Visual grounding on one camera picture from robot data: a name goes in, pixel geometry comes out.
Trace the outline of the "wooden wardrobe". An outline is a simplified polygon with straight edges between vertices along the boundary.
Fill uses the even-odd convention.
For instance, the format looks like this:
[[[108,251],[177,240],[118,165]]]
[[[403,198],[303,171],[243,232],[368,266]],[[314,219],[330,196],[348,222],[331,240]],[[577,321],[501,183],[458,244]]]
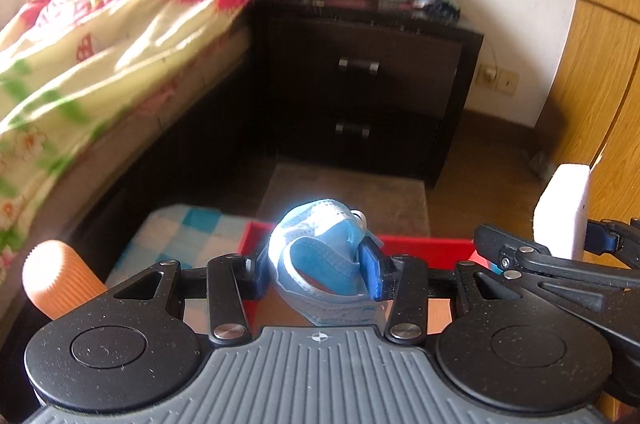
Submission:
[[[587,164],[588,214],[639,215],[639,0],[577,0],[536,123],[547,160]]]

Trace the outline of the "orange ribbed bottle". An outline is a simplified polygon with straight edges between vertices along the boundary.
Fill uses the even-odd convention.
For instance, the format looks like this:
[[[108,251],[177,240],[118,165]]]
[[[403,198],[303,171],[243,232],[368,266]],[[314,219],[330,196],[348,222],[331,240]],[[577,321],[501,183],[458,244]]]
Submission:
[[[41,242],[30,251],[22,283],[29,300],[52,320],[107,291],[78,253],[58,240]]]

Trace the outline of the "red cardboard box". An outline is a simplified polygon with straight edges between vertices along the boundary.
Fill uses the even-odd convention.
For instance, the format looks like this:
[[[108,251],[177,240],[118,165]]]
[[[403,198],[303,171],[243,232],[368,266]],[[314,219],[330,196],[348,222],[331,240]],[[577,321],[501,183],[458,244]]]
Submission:
[[[244,231],[239,251],[248,256],[261,249],[269,240],[274,225],[251,221]],[[386,255],[409,254],[425,259],[428,266],[436,269],[454,269],[460,261],[472,261],[488,267],[488,262],[477,254],[471,240],[424,238],[379,235]],[[263,326],[309,326],[309,322],[297,314],[284,300],[269,288],[260,301],[243,303],[250,331],[256,335]]]

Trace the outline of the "dark wooden nightstand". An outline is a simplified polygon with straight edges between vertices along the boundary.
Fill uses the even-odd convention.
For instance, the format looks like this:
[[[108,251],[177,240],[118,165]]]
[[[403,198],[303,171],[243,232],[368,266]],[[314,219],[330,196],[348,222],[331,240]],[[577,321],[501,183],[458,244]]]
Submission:
[[[279,155],[436,184],[484,36],[380,0],[262,0],[250,12]]]

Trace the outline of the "brown low stool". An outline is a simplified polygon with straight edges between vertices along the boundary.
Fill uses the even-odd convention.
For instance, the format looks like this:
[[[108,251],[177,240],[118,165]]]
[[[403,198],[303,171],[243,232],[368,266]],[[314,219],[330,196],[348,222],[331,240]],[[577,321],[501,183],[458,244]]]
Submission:
[[[293,207],[319,199],[362,212],[378,236],[431,234],[423,181],[303,163],[276,166],[257,217],[276,223]]]

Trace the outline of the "blue checkered cloth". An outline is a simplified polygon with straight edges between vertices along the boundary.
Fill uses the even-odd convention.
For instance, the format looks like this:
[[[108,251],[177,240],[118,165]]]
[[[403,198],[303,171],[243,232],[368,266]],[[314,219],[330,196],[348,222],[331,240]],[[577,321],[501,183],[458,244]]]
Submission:
[[[120,255],[106,285],[111,288],[165,259],[181,267],[204,267],[209,259],[238,253],[248,217],[208,207],[174,204],[152,212]]]

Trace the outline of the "wall power socket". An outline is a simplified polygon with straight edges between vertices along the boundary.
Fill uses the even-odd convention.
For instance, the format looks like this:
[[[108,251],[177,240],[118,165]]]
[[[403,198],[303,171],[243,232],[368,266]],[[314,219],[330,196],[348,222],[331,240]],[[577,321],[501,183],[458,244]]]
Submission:
[[[518,89],[518,73],[495,66],[481,64],[476,70],[475,84],[491,91],[514,96]]]

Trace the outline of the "blue face mask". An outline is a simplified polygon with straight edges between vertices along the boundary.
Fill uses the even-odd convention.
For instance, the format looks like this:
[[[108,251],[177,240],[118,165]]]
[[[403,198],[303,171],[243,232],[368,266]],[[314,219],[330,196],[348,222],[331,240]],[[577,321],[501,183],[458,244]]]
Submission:
[[[314,326],[384,326],[360,269],[359,245],[370,237],[367,218],[333,199],[294,207],[273,228],[267,245],[271,282]]]

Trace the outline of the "white sponge block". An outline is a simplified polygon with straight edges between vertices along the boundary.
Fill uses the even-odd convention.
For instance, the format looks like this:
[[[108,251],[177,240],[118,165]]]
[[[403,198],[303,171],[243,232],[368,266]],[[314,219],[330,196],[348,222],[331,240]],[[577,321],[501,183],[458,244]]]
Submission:
[[[533,215],[533,237],[554,257],[582,259],[587,231],[590,167],[564,163],[553,173]]]

